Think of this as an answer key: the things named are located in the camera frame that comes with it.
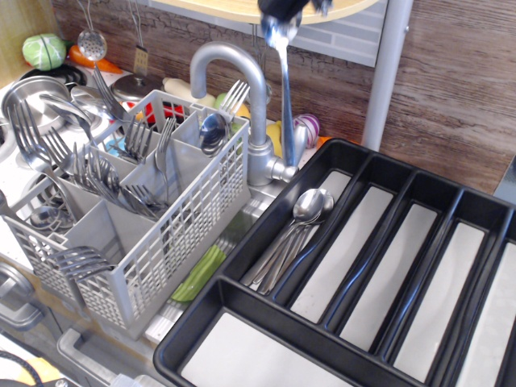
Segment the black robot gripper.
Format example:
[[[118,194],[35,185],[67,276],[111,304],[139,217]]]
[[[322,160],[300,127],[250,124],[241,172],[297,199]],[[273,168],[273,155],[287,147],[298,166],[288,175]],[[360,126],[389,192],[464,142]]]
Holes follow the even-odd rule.
[[[290,21],[311,2],[317,12],[326,15],[332,6],[332,0],[258,0],[260,13],[281,21]]]

